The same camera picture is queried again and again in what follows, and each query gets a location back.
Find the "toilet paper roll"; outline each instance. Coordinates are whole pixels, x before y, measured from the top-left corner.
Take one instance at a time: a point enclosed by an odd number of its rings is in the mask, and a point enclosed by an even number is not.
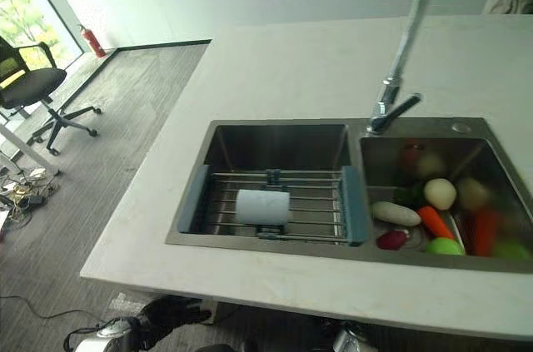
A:
[[[284,226],[289,221],[289,193],[239,190],[235,211],[239,223]]]

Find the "white countertop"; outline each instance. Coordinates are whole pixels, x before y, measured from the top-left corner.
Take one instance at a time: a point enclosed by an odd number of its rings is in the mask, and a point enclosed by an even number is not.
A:
[[[250,27],[214,38],[81,276],[135,289],[425,330],[533,339],[533,275],[166,245],[210,121],[367,117],[405,18]],[[429,17],[399,101],[484,117],[533,190],[533,18]]]

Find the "faucet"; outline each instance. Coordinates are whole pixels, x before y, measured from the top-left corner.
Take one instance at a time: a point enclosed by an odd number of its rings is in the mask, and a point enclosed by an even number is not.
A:
[[[408,111],[421,101],[422,95],[410,95],[403,103],[395,106],[396,97],[403,82],[402,73],[407,57],[415,41],[418,28],[424,17],[429,0],[413,0],[409,12],[406,30],[401,37],[400,47],[392,64],[391,73],[383,79],[380,97],[374,106],[367,131],[371,134],[382,134],[402,113]]]

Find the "red beet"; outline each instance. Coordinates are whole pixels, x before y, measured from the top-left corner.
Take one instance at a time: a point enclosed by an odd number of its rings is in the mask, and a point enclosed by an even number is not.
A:
[[[380,236],[376,243],[382,250],[399,250],[408,238],[406,231],[393,230]]]

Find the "fire extinguisher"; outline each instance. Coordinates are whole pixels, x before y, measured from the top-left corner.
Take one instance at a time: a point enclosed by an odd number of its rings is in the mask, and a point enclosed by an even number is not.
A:
[[[84,27],[82,24],[78,24],[78,26],[80,27],[82,37],[87,40],[89,47],[96,54],[96,56],[98,58],[104,57],[106,52],[103,51],[103,48],[98,42],[97,38],[94,36],[94,33],[90,29]]]

